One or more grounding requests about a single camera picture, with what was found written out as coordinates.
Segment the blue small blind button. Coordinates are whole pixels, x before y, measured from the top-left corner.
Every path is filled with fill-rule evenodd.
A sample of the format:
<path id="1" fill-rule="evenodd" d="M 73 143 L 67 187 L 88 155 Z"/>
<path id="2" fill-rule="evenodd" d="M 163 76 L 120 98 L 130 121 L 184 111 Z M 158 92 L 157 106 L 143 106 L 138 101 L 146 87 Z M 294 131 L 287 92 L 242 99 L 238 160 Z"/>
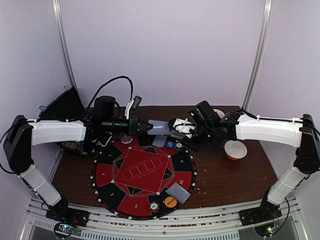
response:
<path id="1" fill-rule="evenodd" d="M 166 148 L 168 148 L 168 149 L 173 149 L 173 148 L 175 148 L 175 146 L 176 146 L 176 144 L 175 144 L 175 142 L 174 141 L 167 141 L 166 143 L 165 143 L 165 147 Z"/>

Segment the small pile of dealt cards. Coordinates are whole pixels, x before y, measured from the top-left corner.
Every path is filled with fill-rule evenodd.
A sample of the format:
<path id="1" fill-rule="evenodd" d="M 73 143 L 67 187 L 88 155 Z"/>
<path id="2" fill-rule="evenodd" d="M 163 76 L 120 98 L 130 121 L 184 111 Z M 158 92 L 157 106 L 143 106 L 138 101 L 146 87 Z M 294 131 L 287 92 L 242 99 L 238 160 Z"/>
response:
<path id="1" fill-rule="evenodd" d="M 184 204 L 191 194 L 185 190 L 180 184 L 174 183 L 165 191 L 168 195 L 175 198 L 180 204 Z"/>

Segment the red poker chip stack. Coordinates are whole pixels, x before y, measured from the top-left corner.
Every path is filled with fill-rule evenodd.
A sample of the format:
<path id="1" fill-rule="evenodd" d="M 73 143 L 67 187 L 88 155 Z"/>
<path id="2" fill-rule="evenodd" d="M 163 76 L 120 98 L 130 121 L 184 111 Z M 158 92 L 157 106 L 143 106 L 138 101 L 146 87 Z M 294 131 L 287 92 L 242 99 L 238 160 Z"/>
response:
<path id="1" fill-rule="evenodd" d="M 151 213 L 157 213 L 160 209 L 160 204 L 158 202 L 151 202 L 149 204 L 149 210 Z"/>

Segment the deck of blue cards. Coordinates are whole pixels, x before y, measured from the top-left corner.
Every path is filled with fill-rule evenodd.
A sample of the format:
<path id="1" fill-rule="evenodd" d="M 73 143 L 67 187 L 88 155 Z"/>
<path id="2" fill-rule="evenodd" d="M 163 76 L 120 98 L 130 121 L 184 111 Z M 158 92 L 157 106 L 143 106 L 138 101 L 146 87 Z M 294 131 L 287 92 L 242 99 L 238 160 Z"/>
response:
<path id="1" fill-rule="evenodd" d="M 181 140 L 185 137 L 185 135 L 183 133 L 178 132 L 178 131 L 171 131 L 170 137 L 173 139 Z"/>

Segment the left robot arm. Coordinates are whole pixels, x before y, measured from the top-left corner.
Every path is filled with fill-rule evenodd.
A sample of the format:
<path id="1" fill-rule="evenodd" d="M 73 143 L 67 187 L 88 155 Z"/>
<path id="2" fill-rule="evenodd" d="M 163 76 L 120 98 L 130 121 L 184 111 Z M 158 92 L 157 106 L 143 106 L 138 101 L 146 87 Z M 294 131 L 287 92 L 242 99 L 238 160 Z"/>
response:
<path id="1" fill-rule="evenodd" d="M 61 222 L 69 221 L 72 218 L 69 204 L 36 167 L 32 147 L 47 143 L 93 142 L 106 133 L 127 136 L 146 133 L 153 125 L 131 116 L 141 100 L 140 96 L 135 96 L 127 104 L 124 114 L 117 117 L 114 116 L 114 108 L 119 104 L 111 96 L 98 97 L 89 113 L 78 119 L 62 120 L 52 116 L 27 119 L 24 115 L 16 116 L 0 139 L 10 168 L 7 173 L 22 178 Z"/>

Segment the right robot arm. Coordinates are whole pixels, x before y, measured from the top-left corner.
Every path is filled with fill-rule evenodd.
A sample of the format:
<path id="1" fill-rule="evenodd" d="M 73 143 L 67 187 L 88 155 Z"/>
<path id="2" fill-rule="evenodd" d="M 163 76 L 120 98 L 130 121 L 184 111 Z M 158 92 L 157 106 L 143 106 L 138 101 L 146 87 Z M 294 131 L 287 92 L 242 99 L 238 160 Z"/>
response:
<path id="1" fill-rule="evenodd" d="M 303 180 L 320 170 L 320 132 L 309 114 L 301 118 L 275 118 L 239 109 L 220 117 L 205 100 L 188 114 L 193 122 L 184 120 L 180 133 L 185 135 L 186 145 L 194 151 L 198 151 L 202 143 L 229 140 L 257 140 L 296 148 L 295 160 L 265 193 L 256 210 L 261 221 L 268 220 Z"/>

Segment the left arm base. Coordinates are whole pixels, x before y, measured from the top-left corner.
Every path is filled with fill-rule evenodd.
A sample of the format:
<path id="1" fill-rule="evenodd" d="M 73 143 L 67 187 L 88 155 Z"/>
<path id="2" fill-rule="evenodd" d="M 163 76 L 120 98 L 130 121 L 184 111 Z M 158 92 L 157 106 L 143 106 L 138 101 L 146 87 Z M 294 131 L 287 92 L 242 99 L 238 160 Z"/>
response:
<path id="1" fill-rule="evenodd" d="M 46 211 L 46 218 L 67 223 L 75 227 L 86 227 L 90 213 L 85 210 L 67 207 L 66 209 L 51 208 Z"/>

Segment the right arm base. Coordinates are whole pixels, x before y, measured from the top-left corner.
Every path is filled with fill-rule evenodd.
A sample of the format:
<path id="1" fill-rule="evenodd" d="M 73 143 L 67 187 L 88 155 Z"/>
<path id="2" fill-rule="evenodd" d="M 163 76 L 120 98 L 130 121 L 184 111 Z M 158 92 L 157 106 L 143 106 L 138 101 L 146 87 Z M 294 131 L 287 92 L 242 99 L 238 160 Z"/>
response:
<path id="1" fill-rule="evenodd" d="M 239 218 L 242 226 L 255 225 L 262 222 L 273 220 L 274 217 L 281 217 L 282 212 L 279 208 L 274 210 L 254 207 L 239 211 Z"/>

